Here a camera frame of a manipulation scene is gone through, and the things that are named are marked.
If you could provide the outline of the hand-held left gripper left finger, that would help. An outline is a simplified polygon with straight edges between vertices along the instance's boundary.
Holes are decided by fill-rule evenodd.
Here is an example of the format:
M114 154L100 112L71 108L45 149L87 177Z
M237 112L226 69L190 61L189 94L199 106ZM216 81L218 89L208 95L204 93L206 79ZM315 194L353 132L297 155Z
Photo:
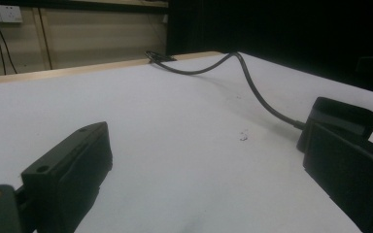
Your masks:
M113 167L108 124L98 122L68 136L22 173L39 233L74 233L92 208Z

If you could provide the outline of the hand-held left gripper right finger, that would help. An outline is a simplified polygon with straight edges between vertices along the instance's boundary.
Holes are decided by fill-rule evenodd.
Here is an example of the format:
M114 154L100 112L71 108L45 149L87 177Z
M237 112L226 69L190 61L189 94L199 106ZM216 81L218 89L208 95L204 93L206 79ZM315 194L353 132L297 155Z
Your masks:
M373 143L316 124L303 166L362 233L373 233Z

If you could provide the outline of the black box device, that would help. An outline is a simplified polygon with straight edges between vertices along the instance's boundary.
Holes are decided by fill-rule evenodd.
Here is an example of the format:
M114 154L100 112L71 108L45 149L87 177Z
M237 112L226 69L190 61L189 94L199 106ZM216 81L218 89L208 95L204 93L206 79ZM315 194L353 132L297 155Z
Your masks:
M297 142L296 147L301 152L307 147L309 131L314 123L322 123L324 126L368 139L373 132L373 112L326 97L318 97Z

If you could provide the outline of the dark curtain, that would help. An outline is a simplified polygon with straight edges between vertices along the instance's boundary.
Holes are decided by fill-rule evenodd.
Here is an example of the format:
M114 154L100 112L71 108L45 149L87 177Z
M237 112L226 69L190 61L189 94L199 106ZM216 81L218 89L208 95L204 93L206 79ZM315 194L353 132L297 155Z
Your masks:
M169 54L240 51L373 91L373 0L169 0Z

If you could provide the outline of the white wall socket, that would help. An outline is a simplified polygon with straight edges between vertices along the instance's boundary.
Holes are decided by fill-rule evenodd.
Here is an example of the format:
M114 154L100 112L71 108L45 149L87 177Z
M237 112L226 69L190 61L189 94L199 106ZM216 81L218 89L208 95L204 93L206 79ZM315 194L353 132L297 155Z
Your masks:
M20 7L0 5L0 22L22 23Z

